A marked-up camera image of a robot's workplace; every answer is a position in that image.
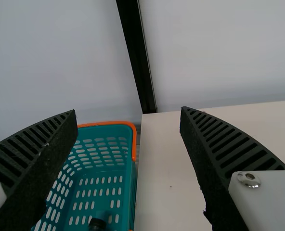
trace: black foam padding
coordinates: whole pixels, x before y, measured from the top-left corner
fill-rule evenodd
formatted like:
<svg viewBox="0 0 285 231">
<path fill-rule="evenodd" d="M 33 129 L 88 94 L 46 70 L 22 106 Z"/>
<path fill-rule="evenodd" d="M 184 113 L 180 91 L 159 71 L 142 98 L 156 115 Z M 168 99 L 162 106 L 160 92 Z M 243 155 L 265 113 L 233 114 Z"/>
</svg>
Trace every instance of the black foam padding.
<svg viewBox="0 0 285 231">
<path fill-rule="evenodd" d="M 213 231 L 247 231 L 228 192 L 232 173 L 285 170 L 285 164 L 238 128 L 189 107 L 181 109 L 180 134 L 205 197 L 204 215 Z"/>
<path fill-rule="evenodd" d="M 71 110 L 0 142 L 0 182 L 7 200 L 0 231 L 29 231 L 46 211 L 46 198 L 78 135 Z"/>
</svg>

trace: basket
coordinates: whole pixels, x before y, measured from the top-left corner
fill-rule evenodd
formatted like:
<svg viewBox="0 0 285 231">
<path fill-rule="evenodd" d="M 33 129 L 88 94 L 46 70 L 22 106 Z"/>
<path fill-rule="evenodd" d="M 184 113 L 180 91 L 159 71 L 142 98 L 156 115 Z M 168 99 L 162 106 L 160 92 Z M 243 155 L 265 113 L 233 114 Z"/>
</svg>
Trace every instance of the basket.
<svg viewBox="0 0 285 231">
<path fill-rule="evenodd" d="M 128 122 L 78 126 L 78 138 L 32 231 L 87 231 L 92 217 L 108 231 L 134 227 L 136 129 Z"/>
</svg>

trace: screw head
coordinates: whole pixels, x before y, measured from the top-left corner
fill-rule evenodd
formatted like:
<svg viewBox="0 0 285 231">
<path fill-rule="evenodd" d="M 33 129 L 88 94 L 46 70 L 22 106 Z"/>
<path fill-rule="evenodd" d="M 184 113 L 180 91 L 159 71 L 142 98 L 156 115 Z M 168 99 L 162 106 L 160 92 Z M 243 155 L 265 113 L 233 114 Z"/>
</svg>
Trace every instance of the screw head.
<svg viewBox="0 0 285 231">
<path fill-rule="evenodd" d="M 239 182 L 249 188 L 258 188 L 261 185 L 260 179 L 252 172 L 239 172 L 237 178 Z"/>
</svg>

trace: basket hole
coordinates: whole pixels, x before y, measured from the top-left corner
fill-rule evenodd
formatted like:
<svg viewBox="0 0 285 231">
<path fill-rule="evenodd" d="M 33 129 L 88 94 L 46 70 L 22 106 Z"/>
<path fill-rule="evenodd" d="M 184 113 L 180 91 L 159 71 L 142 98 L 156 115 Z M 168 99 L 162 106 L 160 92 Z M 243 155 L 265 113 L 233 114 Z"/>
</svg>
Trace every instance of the basket hole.
<svg viewBox="0 0 285 231">
<path fill-rule="evenodd" d="M 108 216 L 108 224 L 111 224 L 111 223 L 112 223 L 112 220 L 113 220 L 113 216 L 112 216 L 112 215 L 109 215 L 109 216 Z"/>
<path fill-rule="evenodd" d="M 54 209 L 53 212 L 52 212 L 51 221 L 54 220 L 56 212 L 57 212 L 56 209 Z"/>
<path fill-rule="evenodd" d="M 119 222 L 119 214 L 116 214 L 115 223 L 118 224 L 118 222 Z"/>
<path fill-rule="evenodd" d="M 82 224 L 82 225 L 85 224 L 85 220 L 86 220 L 86 216 L 83 216 L 83 218 L 81 219 L 81 224 Z"/>
<path fill-rule="evenodd" d="M 55 220 L 56 223 L 58 223 L 59 217 L 60 217 L 60 212 L 57 213 L 56 220 Z"/>
<path fill-rule="evenodd" d="M 57 185 L 57 181 L 55 180 L 54 184 L 52 185 L 52 188 L 56 188 L 56 185 Z"/>
<path fill-rule="evenodd" d="M 52 211 L 52 207 L 49 207 L 47 212 L 46 212 L 46 218 L 47 219 L 50 217 L 51 211 Z"/>
<path fill-rule="evenodd" d="M 57 194 L 54 194 L 54 196 L 52 197 L 52 201 L 51 201 L 51 203 L 52 203 L 52 204 L 54 204 L 54 203 L 55 203 L 56 198 L 57 198 Z"/>
<path fill-rule="evenodd" d="M 60 205 L 60 209 L 63 209 L 64 205 L 65 205 L 65 199 L 62 200 L 61 205 Z"/>
<path fill-rule="evenodd" d="M 93 144 L 93 143 L 85 144 L 85 147 L 86 147 L 86 148 L 91 148 L 91 147 L 93 147 L 93 146 L 94 146 L 94 144 Z"/>
<path fill-rule="evenodd" d="M 38 231 L 41 225 L 41 220 L 39 220 L 35 226 L 35 231 Z"/>
<path fill-rule="evenodd" d="M 58 184 L 58 187 L 57 187 L 57 192 L 59 192 L 61 189 L 61 183 Z"/>
<path fill-rule="evenodd" d="M 49 224 L 46 231 L 51 231 L 52 225 Z"/>
<path fill-rule="evenodd" d="M 60 193 L 63 195 L 63 194 L 64 194 L 64 192 L 65 192 L 65 186 L 63 186 L 63 187 L 62 187 L 62 189 L 61 189 L 61 192 L 60 192 Z"/>
<path fill-rule="evenodd" d="M 43 222 L 41 231 L 45 231 L 45 228 L 46 228 L 46 222 Z"/>
<path fill-rule="evenodd" d="M 47 196 L 47 198 L 46 198 L 46 201 L 50 201 L 51 196 L 52 196 L 52 191 L 50 191 L 50 192 L 48 193 L 48 196 Z"/>
<path fill-rule="evenodd" d="M 56 202 L 56 206 L 57 206 L 57 207 L 59 206 L 60 201 L 61 201 L 61 197 L 59 196 L 58 199 L 57 199 L 57 202 Z"/>
<path fill-rule="evenodd" d="M 79 223 L 79 216 L 76 217 L 75 224 L 78 225 Z"/>
<path fill-rule="evenodd" d="M 73 217 L 70 217 L 69 225 L 72 225 L 72 223 L 73 223 Z"/>
</svg>

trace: white table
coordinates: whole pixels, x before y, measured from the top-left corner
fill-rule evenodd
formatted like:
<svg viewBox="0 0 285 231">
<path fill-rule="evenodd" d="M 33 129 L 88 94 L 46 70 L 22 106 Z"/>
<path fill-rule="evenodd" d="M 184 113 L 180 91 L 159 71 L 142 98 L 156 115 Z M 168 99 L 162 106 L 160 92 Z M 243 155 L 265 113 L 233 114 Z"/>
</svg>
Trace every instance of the white table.
<svg viewBox="0 0 285 231">
<path fill-rule="evenodd" d="M 285 163 L 285 101 L 201 109 L 246 132 Z M 134 231 L 211 231 L 179 133 L 180 111 L 142 116 Z"/>
</svg>

